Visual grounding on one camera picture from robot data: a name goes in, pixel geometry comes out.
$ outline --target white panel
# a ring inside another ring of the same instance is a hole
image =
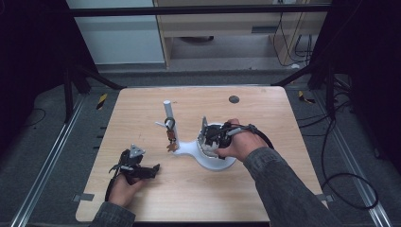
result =
[[[151,0],[67,0],[71,9],[153,7]],[[96,64],[165,62],[155,16],[76,18]]]

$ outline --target hand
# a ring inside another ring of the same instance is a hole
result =
[[[239,125],[238,119],[231,119],[228,122]],[[235,157],[237,160],[244,162],[252,151],[266,146],[266,142],[258,135],[250,131],[242,131],[233,135],[228,148],[218,148],[215,153],[221,157]]]
[[[115,179],[109,202],[127,208],[133,200],[133,196],[145,184],[145,180],[134,179],[135,183],[130,185],[123,174],[119,174]]]

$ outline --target table top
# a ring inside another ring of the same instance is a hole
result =
[[[239,97],[231,103],[230,96]],[[79,221],[91,221],[104,202],[110,168],[131,144],[146,151],[141,166],[161,165],[155,179],[135,195],[130,207],[136,221],[269,221],[254,181],[242,163],[222,171],[200,166],[190,156],[167,152],[164,101],[170,100],[178,139],[198,137],[201,120],[224,123],[238,118],[264,132],[295,173],[314,193],[321,194],[305,143],[281,87],[157,87],[120,92],[81,201]]]

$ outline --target person's left hand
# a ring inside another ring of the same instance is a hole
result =
[[[145,184],[145,180],[134,179],[135,183],[130,185],[123,174],[119,174],[115,179],[109,202],[127,208],[133,200],[133,196]]]

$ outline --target gray sleeve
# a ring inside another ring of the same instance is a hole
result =
[[[244,166],[255,181],[271,226],[341,226],[277,151],[258,148]]]
[[[105,201],[97,211],[91,226],[131,227],[134,221],[135,214],[131,211]]]

